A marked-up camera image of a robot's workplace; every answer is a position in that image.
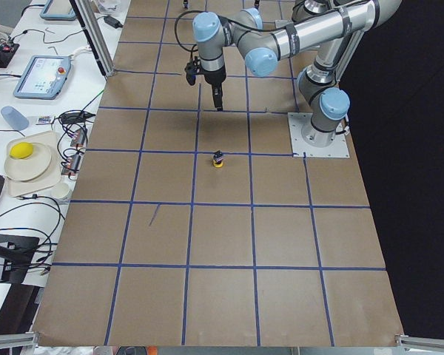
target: grid square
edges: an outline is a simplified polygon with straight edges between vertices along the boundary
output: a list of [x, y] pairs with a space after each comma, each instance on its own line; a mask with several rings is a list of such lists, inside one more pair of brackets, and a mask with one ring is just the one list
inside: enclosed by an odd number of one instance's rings
[[256, 208], [255, 245], [259, 266], [319, 266], [309, 209]]
[[315, 219], [323, 266], [385, 267], [369, 209], [315, 209]]
[[123, 268], [109, 344], [180, 345], [184, 269]]
[[308, 205], [306, 173], [299, 158], [252, 157], [255, 203]]
[[151, 111], [144, 149], [194, 151], [197, 116], [196, 112]]
[[160, 60], [158, 62], [158, 72], [176, 72], [186, 77], [184, 67], [189, 61], [189, 56], [186, 56], [177, 44], [162, 44]]
[[120, 36], [120, 42], [159, 43], [163, 24], [163, 18], [127, 18]]
[[134, 204], [124, 262], [185, 264], [189, 212], [189, 206]]
[[255, 346], [253, 271], [192, 269], [186, 345]]
[[253, 265], [249, 207], [195, 206], [192, 265]]
[[248, 152], [249, 135], [246, 113], [202, 112], [198, 151]]
[[262, 346], [331, 345], [319, 271], [258, 270], [257, 277]]
[[[33, 324], [39, 345], [104, 344], [116, 275], [117, 268], [53, 266]], [[75, 321], [82, 310], [92, 314], [92, 327]]]
[[[212, 87], [202, 83], [201, 108], [214, 110]], [[227, 78], [222, 84], [223, 109], [229, 111], [246, 111], [246, 82], [245, 78]]]
[[[175, 37], [175, 22], [176, 20], [168, 19], [166, 20], [166, 25], [164, 27], [164, 34], [163, 34], [163, 43], [173, 43], [177, 44], [176, 37]], [[190, 44], [195, 43], [193, 31], [192, 31], [192, 19], [191, 17], [182, 18], [178, 22], [178, 37], [182, 44], [185, 44], [186, 47], [190, 48]], [[189, 61], [189, 53], [186, 53], [186, 56], [184, 55], [184, 60], [180, 60], [181, 63], [185, 61], [184, 66], [186, 66], [186, 63]]]
[[154, 72], [159, 47], [159, 44], [120, 43], [113, 60], [115, 68], [133, 72]]
[[207, 0], [207, 11], [218, 15], [234, 15], [243, 8], [243, 0]]
[[227, 155], [223, 167], [212, 165], [211, 155], [199, 155], [195, 201], [205, 203], [250, 203], [248, 157]]
[[250, 134], [254, 153], [292, 154], [285, 115], [250, 114]]
[[151, 107], [159, 109], [197, 109], [198, 85], [190, 87], [185, 75], [157, 74]]
[[[190, 10], [204, 11], [206, 0], [189, 0]], [[169, 0], [168, 17], [178, 17], [183, 12], [187, 11], [184, 8], [183, 2], [180, 0]]]
[[107, 79], [101, 107], [147, 108], [153, 74], [118, 72]]
[[367, 206], [369, 199], [357, 160], [307, 159], [312, 202], [315, 205]]
[[275, 20], [281, 19], [280, 5], [278, 1], [260, 1], [260, 11], [261, 18], [263, 22], [274, 22]]
[[135, 200], [189, 202], [194, 156], [144, 153], [140, 162]]
[[249, 78], [249, 107], [261, 112], [296, 111], [292, 80]]
[[138, 153], [86, 152], [74, 200], [129, 201]]
[[167, 1], [164, 0], [132, 0], [127, 16], [164, 17]]
[[118, 263], [128, 208], [126, 203], [72, 203], [53, 261]]
[[395, 346], [403, 329], [386, 271], [325, 271], [324, 280], [336, 346]]
[[146, 110], [100, 109], [95, 117], [88, 147], [139, 150], [146, 119]]

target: metal base plate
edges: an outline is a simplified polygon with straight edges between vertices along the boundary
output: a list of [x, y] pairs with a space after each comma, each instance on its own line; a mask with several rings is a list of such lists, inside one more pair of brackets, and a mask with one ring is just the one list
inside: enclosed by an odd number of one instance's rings
[[313, 158], [350, 158], [346, 137], [336, 135], [332, 144], [325, 148], [317, 148], [308, 144], [301, 135], [301, 129], [309, 122], [312, 113], [290, 112], [288, 113], [289, 132], [291, 134], [291, 147], [294, 156]]

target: black cable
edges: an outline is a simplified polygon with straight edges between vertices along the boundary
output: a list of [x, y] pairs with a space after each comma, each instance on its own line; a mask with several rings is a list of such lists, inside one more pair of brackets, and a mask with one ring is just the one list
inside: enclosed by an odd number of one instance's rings
[[14, 78], [21, 78], [21, 75], [16, 74], [0, 74], [0, 76], [13, 76]]
[[84, 108], [81, 110], [81, 112], [83, 112], [83, 111], [85, 111], [85, 109], [92, 103], [92, 102], [94, 102], [94, 100], [96, 99], [96, 98], [98, 98], [100, 95], [102, 95], [102, 93], [103, 93], [104, 91], [102, 90], [102, 91], [100, 91], [91, 101], [89, 101], [88, 103], [87, 103], [87, 105], [86, 106], [84, 106]]
[[181, 41], [179, 40], [179, 36], [178, 36], [178, 23], [179, 23], [179, 21], [180, 21], [184, 16], [186, 16], [186, 15], [189, 15], [189, 14], [191, 14], [191, 13], [204, 13], [204, 12], [205, 12], [205, 11], [201, 11], [201, 10], [190, 10], [190, 11], [186, 11], [186, 12], [180, 14], [180, 15], [176, 18], [176, 21], [175, 21], [175, 27], [174, 27], [174, 30], [175, 30], [176, 42], [178, 43], [179, 47], [181, 47], [181, 48], [182, 48], [183, 50], [185, 50], [186, 52], [190, 52], [191, 54], [192, 54], [193, 52], [195, 52], [196, 50], [192, 50], [192, 49], [190, 49], [190, 48], [187, 48], [187, 47], [185, 47], [185, 46], [181, 43]]
[[23, 133], [21, 133], [20, 131], [17, 131], [16, 129], [0, 129], [0, 132], [17, 132], [20, 135], [22, 135], [23, 137], [26, 137]]
[[24, 12], [25, 12], [27, 9], [29, 9], [30, 7], [44, 7], [44, 6], [45, 6], [44, 4], [31, 4], [31, 5], [25, 6], [25, 7], [23, 8], [22, 12], [21, 12], [20, 17], [22, 17], [22, 16], [24, 15]]
[[293, 10], [293, 11], [295, 11], [295, 10], [299, 10], [299, 8], [300, 8], [301, 6], [303, 6], [305, 2], [306, 2], [306, 0], [301, 1], [301, 2], [298, 2], [297, 4], [295, 4], [295, 5], [293, 6], [292, 10]]
[[51, 200], [54, 204], [55, 207], [50, 205], [49, 203], [43, 203], [43, 202], [29, 202], [29, 203], [25, 203], [23, 205], [20, 206], [16, 206], [12, 209], [9, 209], [8, 211], [5, 211], [3, 213], [0, 214], [0, 218], [5, 216], [8, 213], [11, 213], [12, 211], [15, 211], [17, 209], [23, 208], [25, 206], [29, 206], [29, 205], [45, 205], [50, 207], [51, 209], [54, 209], [55, 211], [58, 212], [58, 221], [56, 222], [56, 225], [54, 226], [53, 230], [47, 234], [44, 231], [40, 230], [40, 229], [34, 229], [34, 228], [30, 228], [30, 227], [13, 227], [13, 228], [0, 228], [0, 231], [10, 231], [10, 230], [28, 230], [28, 231], [35, 231], [38, 233], [41, 233], [45, 236], [45, 239], [42, 243], [39, 243], [37, 246], [34, 246], [33, 248], [19, 248], [19, 249], [24, 249], [22, 252], [28, 252], [28, 251], [34, 251], [36, 252], [39, 248], [41, 248], [42, 246], [48, 246], [48, 250], [47, 251], [40, 251], [43, 253], [46, 253], [46, 255], [44, 255], [43, 257], [40, 257], [37, 259], [36, 263], [30, 263], [30, 264], [24, 264], [23, 269], [32, 269], [32, 268], [45, 268], [49, 271], [49, 267], [50, 264], [46, 264], [46, 260], [53, 254], [53, 246], [56, 245], [56, 243], [51, 242], [51, 236], [56, 232], [56, 230], [59, 227], [59, 224], [61, 223], [61, 219], [65, 220], [66, 218], [64, 217], [64, 215], [61, 212], [61, 207], [58, 203], [58, 201], [56, 201], [54, 198], [52, 197], [48, 197], [48, 196], [41, 196], [41, 195], [37, 195], [34, 194], [32, 195], [32, 197], [22, 197], [22, 200], [36, 200], [38, 198], [46, 198], [48, 200]]
[[80, 30], [80, 31], [78, 31], [78, 32], [70, 33], [69, 35], [67, 35], [66, 37], [64, 37], [63, 39], [60, 39], [60, 40], [58, 40], [58, 41], [50, 41], [50, 42], [46, 42], [46, 33], [45, 33], [44, 31], [41, 31], [41, 30], [35, 30], [34, 28], [28, 28], [28, 29], [24, 30], [22, 33], [20, 33], [20, 34], [16, 35], [15, 37], [13, 37], [13, 38], [11, 39], [11, 41], [15, 41], [15, 38], [16, 38], [16, 37], [18, 37], [18, 36], [22, 36], [22, 35], [26, 35], [26, 34], [27, 34], [28, 32], [30, 32], [30, 31], [40, 32], [40, 33], [43, 35], [43, 39], [42, 39], [42, 41], [43, 41], [44, 44], [61, 43], [61, 42], [66, 41], [70, 36], [78, 35], [79, 33], [83, 32], [83, 30]]
[[2, 44], [3, 42], [6, 42], [8, 38], [0, 38], [0, 44]]

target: power adapter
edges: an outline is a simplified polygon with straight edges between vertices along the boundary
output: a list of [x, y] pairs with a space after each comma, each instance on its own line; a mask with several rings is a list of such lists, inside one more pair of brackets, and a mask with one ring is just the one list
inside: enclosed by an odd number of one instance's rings
[[112, 26], [113, 28], [121, 28], [121, 27], [123, 27], [121, 22], [118, 19], [113, 18], [111, 15], [105, 16], [104, 17], [104, 21], [105, 21], [106, 24], [108, 24], [109, 26]]
[[90, 112], [72, 111], [59, 115], [59, 120], [62, 124], [82, 124], [94, 116], [95, 114]]
[[8, 67], [16, 51], [20, 47], [19, 44], [12, 42], [3, 43], [0, 46], [0, 68]]

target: white cup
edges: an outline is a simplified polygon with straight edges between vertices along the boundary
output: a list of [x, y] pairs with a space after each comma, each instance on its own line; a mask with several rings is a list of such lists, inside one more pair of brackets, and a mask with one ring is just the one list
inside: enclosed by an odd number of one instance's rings
[[51, 189], [51, 197], [58, 203], [69, 203], [73, 190], [66, 183], [57, 183]]

